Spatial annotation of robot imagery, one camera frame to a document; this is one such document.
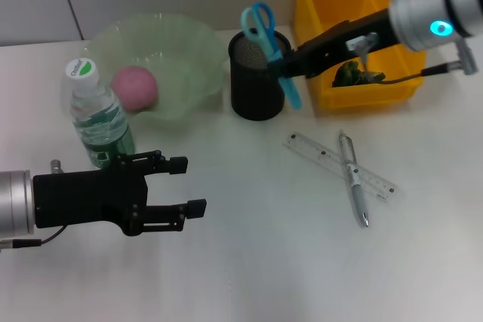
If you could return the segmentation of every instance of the pen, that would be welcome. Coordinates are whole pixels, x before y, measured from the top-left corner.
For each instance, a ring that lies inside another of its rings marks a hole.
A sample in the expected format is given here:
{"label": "pen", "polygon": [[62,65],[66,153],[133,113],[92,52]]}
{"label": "pen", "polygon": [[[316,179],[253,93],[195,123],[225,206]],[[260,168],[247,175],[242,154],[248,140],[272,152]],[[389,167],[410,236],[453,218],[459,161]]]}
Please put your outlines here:
{"label": "pen", "polygon": [[355,211],[362,225],[369,226],[368,210],[365,207],[364,195],[362,194],[361,179],[358,175],[357,159],[355,158],[352,140],[342,130],[339,134],[339,146],[342,165],[349,179],[350,191],[354,200]]}

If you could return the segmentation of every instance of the water bottle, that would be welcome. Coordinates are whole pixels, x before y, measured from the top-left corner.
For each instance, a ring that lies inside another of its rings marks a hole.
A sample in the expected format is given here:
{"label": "water bottle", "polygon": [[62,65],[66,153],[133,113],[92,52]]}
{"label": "water bottle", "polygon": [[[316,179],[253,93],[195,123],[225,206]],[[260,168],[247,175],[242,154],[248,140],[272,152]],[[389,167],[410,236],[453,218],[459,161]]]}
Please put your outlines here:
{"label": "water bottle", "polygon": [[135,153],[128,120],[118,97],[100,83],[92,60],[78,58],[66,67],[72,84],[70,113],[94,166],[105,167],[117,154]]}

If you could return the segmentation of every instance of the blue scissors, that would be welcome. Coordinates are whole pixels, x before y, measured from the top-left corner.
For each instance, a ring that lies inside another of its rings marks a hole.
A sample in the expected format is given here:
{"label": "blue scissors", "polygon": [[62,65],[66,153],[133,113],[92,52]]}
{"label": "blue scissors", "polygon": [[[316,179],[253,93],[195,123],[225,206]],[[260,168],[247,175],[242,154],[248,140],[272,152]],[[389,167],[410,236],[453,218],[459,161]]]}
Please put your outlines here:
{"label": "blue scissors", "polygon": [[[268,27],[260,15],[260,9],[265,12],[269,19]],[[250,27],[248,26],[249,17],[253,19],[257,34],[252,33]],[[256,2],[253,7],[246,8],[243,13],[241,13],[240,23],[245,37],[258,43],[269,62],[283,59],[281,50],[278,47],[278,43],[275,38],[275,17],[273,16],[272,9],[270,9],[266,3]],[[292,78],[280,77],[278,82],[291,106],[294,109],[301,109],[302,100],[300,99],[299,93],[297,92],[297,88],[295,87]]]}

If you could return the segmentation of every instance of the ruler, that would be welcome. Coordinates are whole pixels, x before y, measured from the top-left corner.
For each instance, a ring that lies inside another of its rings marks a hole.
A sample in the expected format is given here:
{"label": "ruler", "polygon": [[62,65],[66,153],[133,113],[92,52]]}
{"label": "ruler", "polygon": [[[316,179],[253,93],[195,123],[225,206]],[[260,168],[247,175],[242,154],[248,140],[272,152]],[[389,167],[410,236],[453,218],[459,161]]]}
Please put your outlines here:
{"label": "ruler", "polygon": [[[309,137],[293,132],[284,141],[284,146],[329,170],[338,177],[347,179],[340,156]],[[361,179],[361,187],[365,194],[381,201],[389,201],[398,194],[399,189],[392,182],[364,169],[360,165],[357,165],[357,168]]]}

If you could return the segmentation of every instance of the yellow box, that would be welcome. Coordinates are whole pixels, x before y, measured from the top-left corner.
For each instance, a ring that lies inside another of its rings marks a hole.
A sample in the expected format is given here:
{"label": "yellow box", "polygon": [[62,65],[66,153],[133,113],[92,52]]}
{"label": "yellow box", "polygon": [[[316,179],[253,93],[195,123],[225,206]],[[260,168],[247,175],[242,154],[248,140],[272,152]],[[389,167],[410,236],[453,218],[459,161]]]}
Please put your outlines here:
{"label": "yellow box", "polygon": [[[357,20],[389,7],[389,0],[296,0],[294,30],[299,44],[344,20]],[[397,79],[424,68],[426,54],[413,53],[402,45],[371,53],[368,70],[384,72],[386,80]],[[423,83],[421,77],[399,84],[363,84],[332,87],[338,64],[309,81],[310,90],[324,109],[354,109],[401,102],[413,96]]]}

